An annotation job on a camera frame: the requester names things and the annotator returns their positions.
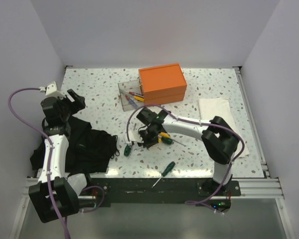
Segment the yellow screwdriver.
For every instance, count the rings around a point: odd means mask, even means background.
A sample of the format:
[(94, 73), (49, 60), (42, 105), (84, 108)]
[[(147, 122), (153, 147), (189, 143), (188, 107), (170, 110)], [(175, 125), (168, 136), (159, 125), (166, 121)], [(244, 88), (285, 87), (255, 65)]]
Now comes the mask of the yellow screwdriver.
[(129, 94), (129, 92), (126, 92), (126, 91), (124, 91), (124, 92), (127, 93), (129, 96), (133, 97), (134, 99), (136, 99), (137, 101), (140, 101), (140, 102), (144, 102), (145, 101), (144, 98), (133, 96), (133, 95)]
[(167, 133), (164, 133), (164, 132), (159, 133), (159, 135), (158, 135), (158, 141), (159, 141), (159, 142), (162, 142), (162, 141), (161, 141), (161, 138), (162, 138), (162, 137), (169, 137), (169, 138), (170, 138), (170, 135), (167, 134)]

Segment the stubby green screwdriver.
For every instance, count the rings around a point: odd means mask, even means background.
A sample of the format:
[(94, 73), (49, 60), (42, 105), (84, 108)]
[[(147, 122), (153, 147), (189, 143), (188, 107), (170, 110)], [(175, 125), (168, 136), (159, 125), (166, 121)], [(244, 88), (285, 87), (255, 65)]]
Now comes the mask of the stubby green screwdriver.
[(185, 144), (182, 144), (182, 143), (180, 143), (180, 142), (178, 142), (178, 141), (175, 141), (175, 140), (173, 140), (173, 139), (171, 139), (171, 138), (169, 138), (169, 137), (162, 137), (162, 138), (161, 138), (161, 141), (162, 141), (163, 143), (165, 143), (165, 144), (168, 144), (168, 145), (172, 145), (172, 144), (174, 144), (174, 143), (178, 143), (178, 144), (180, 144), (180, 145), (182, 145), (182, 146), (185, 146)]

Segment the long green screwdriver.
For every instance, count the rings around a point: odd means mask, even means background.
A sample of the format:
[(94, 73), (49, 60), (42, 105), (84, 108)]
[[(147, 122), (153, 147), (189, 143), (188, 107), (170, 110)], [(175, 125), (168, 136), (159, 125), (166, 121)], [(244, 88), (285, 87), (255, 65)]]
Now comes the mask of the long green screwdriver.
[(124, 141), (125, 141), (125, 149), (124, 149), (124, 156), (129, 156), (131, 151), (132, 151), (132, 146), (134, 145), (135, 136), (134, 136), (134, 131), (128, 129), (127, 133), (124, 136)]

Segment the blue red screwdriver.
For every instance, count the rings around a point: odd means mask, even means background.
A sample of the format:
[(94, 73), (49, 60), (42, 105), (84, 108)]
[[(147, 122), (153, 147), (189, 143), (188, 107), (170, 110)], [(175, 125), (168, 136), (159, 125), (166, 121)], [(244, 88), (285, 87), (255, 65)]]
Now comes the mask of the blue red screwdriver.
[(133, 95), (133, 96), (136, 96), (136, 97), (144, 98), (143, 95), (138, 94), (138, 93), (135, 93), (135, 92), (129, 92), (129, 94), (131, 94), (131, 95)]
[(127, 93), (125, 93), (124, 91), (120, 92), (125, 96), (130, 105), (132, 105), (135, 109), (138, 108), (137, 104), (130, 98), (130, 96)]

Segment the clear plastic drawer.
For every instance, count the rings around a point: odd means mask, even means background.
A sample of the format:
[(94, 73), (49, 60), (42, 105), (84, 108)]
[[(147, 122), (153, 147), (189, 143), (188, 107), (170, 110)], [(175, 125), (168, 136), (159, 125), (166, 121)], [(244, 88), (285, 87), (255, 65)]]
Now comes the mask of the clear plastic drawer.
[(124, 112), (136, 110), (145, 104), (138, 80), (118, 83), (118, 89)]

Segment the orange drawer box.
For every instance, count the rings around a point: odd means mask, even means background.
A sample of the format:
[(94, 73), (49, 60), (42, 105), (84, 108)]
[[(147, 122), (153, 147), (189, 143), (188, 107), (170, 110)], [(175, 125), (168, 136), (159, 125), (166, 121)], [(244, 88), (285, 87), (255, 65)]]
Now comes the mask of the orange drawer box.
[(178, 63), (139, 69), (145, 104), (163, 105), (184, 100), (187, 82)]

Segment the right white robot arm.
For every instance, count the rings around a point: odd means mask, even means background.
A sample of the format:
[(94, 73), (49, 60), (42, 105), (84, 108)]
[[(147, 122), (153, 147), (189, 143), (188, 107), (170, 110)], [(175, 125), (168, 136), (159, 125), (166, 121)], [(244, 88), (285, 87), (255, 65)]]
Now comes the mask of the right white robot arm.
[(162, 132), (181, 134), (202, 141), (210, 159), (214, 161), (213, 192), (222, 196), (229, 191), (231, 164), (240, 139), (223, 118), (215, 116), (206, 121), (174, 116), (166, 110), (155, 113), (143, 108), (137, 114), (137, 119), (146, 126), (140, 131), (146, 148), (158, 143), (158, 135)]

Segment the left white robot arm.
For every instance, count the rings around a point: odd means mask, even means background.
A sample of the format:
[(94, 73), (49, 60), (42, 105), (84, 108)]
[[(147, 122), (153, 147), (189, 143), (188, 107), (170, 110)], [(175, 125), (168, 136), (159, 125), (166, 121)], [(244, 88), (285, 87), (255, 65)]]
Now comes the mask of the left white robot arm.
[(37, 184), (30, 186), (29, 196), (43, 223), (70, 216), (79, 211), (79, 195), (93, 191), (92, 181), (79, 173), (65, 175), (66, 153), (71, 128), (69, 118), (86, 107), (83, 96), (72, 89), (62, 94), (51, 93), (40, 103), (47, 125), (43, 128), (45, 155)]

